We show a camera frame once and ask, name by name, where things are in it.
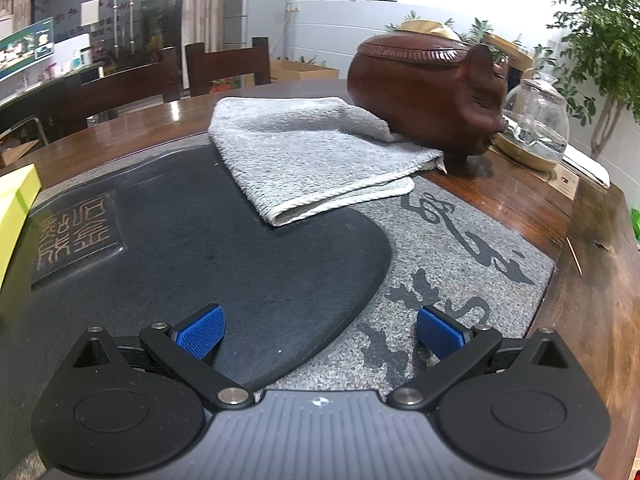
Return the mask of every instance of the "blue gripper pad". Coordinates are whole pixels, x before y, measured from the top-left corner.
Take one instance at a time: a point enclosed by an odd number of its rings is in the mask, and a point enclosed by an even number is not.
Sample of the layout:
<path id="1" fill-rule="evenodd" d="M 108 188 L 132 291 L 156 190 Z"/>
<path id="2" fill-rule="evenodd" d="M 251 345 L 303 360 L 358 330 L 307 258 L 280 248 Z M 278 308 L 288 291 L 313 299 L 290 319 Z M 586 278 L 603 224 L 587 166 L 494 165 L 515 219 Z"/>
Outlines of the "blue gripper pad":
<path id="1" fill-rule="evenodd" d="M 225 336 L 225 313 L 218 304 L 210 304 L 174 326 L 170 336 L 180 348 L 204 359 Z"/>
<path id="2" fill-rule="evenodd" d="M 471 336 L 465 327 L 435 307 L 422 307 L 418 311 L 415 328 L 420 342 L 441 361 L 464 346 Z"/>

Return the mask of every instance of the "metal screw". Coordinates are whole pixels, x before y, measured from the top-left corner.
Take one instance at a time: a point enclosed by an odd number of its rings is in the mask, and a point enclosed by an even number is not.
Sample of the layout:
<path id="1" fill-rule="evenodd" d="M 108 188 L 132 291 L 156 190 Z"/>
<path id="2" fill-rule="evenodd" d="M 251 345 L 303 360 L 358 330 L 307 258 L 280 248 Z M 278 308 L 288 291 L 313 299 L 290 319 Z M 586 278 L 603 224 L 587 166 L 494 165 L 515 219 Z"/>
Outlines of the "metal screw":
<path id="1" fill-rule="evenodd" d="M 243 388 L 225 388 L 218 392 L 218 400 L 225 404 L 242 404 L 249 398 L 249 392 Z"/>
<path id="2" fill-rule="evenodd" d="M 393 395 L 395 402 L 405 406 L 413 406 L 424 400 L 424 395 L 415 388 L 398 388 Z"/>

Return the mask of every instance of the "tree trunk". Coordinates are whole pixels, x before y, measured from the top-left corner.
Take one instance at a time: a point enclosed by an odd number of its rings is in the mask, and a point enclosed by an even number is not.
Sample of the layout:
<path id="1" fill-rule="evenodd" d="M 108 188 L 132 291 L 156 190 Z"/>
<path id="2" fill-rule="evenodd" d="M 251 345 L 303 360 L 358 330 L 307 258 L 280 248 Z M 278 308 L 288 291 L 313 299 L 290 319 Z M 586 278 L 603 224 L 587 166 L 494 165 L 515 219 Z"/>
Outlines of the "tree trunk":
<path id="1" fill-rule="evenodd" d="M 604 107 L 602 108 L 602 113 L 598 118 L 596 127 L 593 130 L 593 135 L 591 136 L 592 159 L 597 160 L 611 139 L 625 104 L 624 102 L 618 101 L 612 95 L 607 96 Z"/>

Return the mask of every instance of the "refrigerator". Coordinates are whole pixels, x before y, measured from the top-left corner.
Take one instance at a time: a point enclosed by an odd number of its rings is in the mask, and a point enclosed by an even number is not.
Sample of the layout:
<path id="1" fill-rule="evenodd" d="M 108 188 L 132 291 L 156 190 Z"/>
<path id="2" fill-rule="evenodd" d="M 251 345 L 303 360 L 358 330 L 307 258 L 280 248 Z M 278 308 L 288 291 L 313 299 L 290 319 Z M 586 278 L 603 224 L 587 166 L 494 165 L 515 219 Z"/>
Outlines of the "refrigerator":
<path id="1" fill-rule="evenodd" d="M 269 38 L 271 60 L 284 56 L 287 0 L 223 0 L 225 50 L 252 46 L 252 38 Z"/>

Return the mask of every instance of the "glass teapot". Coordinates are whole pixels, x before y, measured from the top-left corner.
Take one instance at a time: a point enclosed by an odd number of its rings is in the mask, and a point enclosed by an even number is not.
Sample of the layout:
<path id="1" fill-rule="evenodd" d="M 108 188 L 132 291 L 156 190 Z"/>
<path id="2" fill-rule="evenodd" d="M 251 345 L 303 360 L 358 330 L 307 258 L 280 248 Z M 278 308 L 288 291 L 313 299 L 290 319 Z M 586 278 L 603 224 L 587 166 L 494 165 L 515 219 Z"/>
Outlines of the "glass teapot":
<path id="1" fill-rule="evenodd" d="M 537 76 L 521 80 L 507 95 L 503 113 L 509 127 L 504 136 L 537 157 L 560 162 L 569 142 L 566 99 L 553 87 L 556 78 Z"/>

